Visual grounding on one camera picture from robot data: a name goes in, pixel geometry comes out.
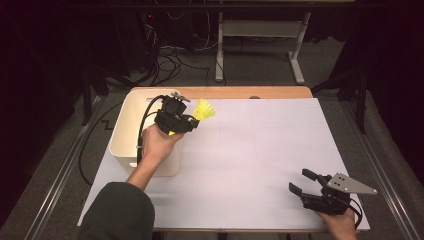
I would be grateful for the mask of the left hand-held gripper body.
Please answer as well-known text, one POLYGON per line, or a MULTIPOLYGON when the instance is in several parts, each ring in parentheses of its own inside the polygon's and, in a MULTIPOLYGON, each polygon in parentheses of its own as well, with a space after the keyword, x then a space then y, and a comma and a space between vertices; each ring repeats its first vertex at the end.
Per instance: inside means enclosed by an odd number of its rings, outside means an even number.
POLYGON ((186 100, 184 96, 176 91, 172 92, 170 96, 163 98, 162 107, 157 111, 154 119, 162 132, 165 134, 168 134, 170 131, 184 133, 186 124, 183 122, 182 116, 187 108, 185 105, 186 100))

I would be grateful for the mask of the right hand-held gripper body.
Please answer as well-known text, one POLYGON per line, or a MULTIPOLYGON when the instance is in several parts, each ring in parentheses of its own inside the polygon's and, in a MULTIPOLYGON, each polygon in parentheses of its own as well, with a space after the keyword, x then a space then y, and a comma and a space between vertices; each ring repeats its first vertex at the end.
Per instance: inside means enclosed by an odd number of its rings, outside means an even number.
POLYGON ((334 176, 317 174, 322 186, 322 195, 303 193, 299 197, 303 207, 328 215, 342 215, 350 207, 350 194, 376 195, 378 191, 345 174, 334 176))

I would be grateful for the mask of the white plastic bin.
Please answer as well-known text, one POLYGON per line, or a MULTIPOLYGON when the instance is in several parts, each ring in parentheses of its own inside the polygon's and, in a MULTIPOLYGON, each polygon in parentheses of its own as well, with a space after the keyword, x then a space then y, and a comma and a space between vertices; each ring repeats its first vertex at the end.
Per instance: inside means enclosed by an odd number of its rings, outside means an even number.
MULTIPOLYGON (((179 93, 175 89, 136 89, 131 90, 125 97, 117 118, 109 150, 120 163, 124 172, 129 176, 137 167, 137 145, 139 128, 150 102, 159 95, 172 96, 179 93)), ((175 144, 170 156, 161 163, 154 177, 171 177, 180 168, 183 142, 175 144)))

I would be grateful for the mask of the person's right hand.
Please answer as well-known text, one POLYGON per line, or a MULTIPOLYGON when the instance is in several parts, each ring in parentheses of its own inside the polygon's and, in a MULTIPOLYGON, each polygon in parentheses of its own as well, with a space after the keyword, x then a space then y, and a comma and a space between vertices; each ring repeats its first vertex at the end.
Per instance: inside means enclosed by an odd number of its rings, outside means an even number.
POLYGON ((318 211, 316 214, 322 218, 335 240, 357 240, 355 213, 351 209, 347 209, 342 215, 328 215, 318 211))

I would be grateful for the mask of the person's left hand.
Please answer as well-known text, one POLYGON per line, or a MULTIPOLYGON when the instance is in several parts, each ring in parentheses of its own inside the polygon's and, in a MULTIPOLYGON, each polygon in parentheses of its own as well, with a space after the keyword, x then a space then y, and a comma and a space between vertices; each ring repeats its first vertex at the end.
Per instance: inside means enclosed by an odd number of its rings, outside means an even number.
POLYGON ((183 138, 183 134, 168 135, 156 124, 142 132, 142 160, 146 166, 159 166, 172 152, 175 144, 183 138))

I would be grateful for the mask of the white paper sheet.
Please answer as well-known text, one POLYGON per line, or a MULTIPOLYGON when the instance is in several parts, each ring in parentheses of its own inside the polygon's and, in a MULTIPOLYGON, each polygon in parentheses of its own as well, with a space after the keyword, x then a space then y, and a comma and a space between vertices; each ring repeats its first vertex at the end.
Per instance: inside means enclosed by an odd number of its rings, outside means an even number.
POLYGON ((146 192, 159 231, 321 232, 322 220, 288 189, 317 194, 302 175, 346 167, 315 98, 214 99, 214 117, 181 141, 178 172, 146 192))

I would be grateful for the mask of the wooden table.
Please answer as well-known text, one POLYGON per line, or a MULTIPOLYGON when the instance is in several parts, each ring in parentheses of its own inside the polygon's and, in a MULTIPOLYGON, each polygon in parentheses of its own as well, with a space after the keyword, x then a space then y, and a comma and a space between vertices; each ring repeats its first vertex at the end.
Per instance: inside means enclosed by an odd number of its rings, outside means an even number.
POLYGON ((310 99, 311 90, 305 86, 197 86, 197 87, 135 87, 145 99, 176 91, 190 99, 310 99))

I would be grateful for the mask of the black metal stand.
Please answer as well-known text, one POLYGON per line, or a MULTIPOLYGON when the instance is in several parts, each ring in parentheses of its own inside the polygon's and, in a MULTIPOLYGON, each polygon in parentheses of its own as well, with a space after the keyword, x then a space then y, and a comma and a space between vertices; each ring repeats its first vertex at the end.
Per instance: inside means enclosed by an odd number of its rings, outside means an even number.
POLYGON ((82 125, 86 126, 93 115, 93 103, 91 101, 91 90, 94 90, 98 96, 107 96, 109 87, 107 79, 112 78, 118 82, 119 86, 133 87, 134 83, 123 76, 109 71, 100 65, 88 65, 82 77, 82 95, 84 107, 84 120, 82 125))
POLYGON ((365 134, 365 110, 367 77, 361 67, 349 69, 339 74, 332 74, 330 78, 311 88, 313 94, 324 89, 339 88, 339 101, 356 100, 355 123, 362 134, 365 134))

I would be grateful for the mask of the dark equipment with red light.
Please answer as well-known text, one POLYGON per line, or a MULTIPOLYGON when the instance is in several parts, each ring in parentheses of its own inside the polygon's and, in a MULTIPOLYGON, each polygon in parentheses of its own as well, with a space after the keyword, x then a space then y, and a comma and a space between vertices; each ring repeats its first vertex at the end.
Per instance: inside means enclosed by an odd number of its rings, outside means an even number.
POLYGON ((144 24, 151 26, 161 44, 192 49, 194 46, 193 18, 185 12, 142 12, 144 24))

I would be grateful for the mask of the aluminium rail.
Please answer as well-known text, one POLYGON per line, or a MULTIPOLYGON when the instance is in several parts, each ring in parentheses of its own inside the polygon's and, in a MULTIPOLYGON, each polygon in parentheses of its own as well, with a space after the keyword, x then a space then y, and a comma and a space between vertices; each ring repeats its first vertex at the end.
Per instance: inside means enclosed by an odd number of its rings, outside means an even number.
POLYGON ((355 134, 359 137, 362 148, 366 153, 366 160, 371 169, 375 181, 379 187, 379 194, 385 199, 386 205, 390 209, 391 215, 394 217, 399 230, 405 240, 420 240, 414 224, 405 208, 403 200, 395 190, 387 173, 384 171, 376 152, 372 149, 371 143, 366 134, 362 133, 356 123, 355 112, 349 102, 341 102, 341 108, 347 115, 350 125, 353 127, 355 134))
POLYGON ((80 128, 24 240, 39 240, 42 235, 76 164, 77 155, 82 150, 83 142, 88 139, 88 132, 92 129, 94 118, 98 115, 104 102, 104 97, 96 96, 90 104, 92 115, 88 118, 86 124, 80 128))

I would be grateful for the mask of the white metal desk frame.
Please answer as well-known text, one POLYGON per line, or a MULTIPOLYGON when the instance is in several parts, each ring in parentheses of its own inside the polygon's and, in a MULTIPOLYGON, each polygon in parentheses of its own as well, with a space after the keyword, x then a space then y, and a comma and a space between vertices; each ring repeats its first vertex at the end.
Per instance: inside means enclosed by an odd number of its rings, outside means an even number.
POLYGON ((298 55, 306 34, 311 13, 306 12, 299 21, 269 21, 269 20, 225 20, 223 14, 218 17, 217 54, 215 65, 215 81, 224 81, 224 52, 225 37, 264 37, 291 38, 296 40, 293 51, 287 53, 291 69, 298 85, 304 85, 298 55))

